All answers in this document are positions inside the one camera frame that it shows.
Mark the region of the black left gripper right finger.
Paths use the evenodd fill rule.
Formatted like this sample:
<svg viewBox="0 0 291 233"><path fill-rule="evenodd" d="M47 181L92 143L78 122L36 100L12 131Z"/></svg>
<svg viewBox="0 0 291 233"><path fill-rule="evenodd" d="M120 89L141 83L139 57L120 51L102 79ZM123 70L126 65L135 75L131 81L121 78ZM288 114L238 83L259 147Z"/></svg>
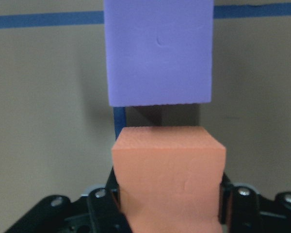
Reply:
<svg viewBox="0 0 291 233"><path fill-rule="evenodd" d="M228 233L291 233L291 191L270 200L253 186L233 183L224 174L218 218Z"/></svg>

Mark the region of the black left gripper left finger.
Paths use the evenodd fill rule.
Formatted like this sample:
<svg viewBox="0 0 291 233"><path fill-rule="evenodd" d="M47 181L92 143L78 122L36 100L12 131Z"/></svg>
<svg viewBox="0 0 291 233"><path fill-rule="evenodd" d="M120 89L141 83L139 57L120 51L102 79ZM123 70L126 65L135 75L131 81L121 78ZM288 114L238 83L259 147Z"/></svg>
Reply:
<svg viewBox="0 0 291 233"><path fill-rule="evenodd" d="M41 199L10 228L8 233L130 233L120 210L119 187L114 171L105 187L72 202L63 195Z"/></svg>

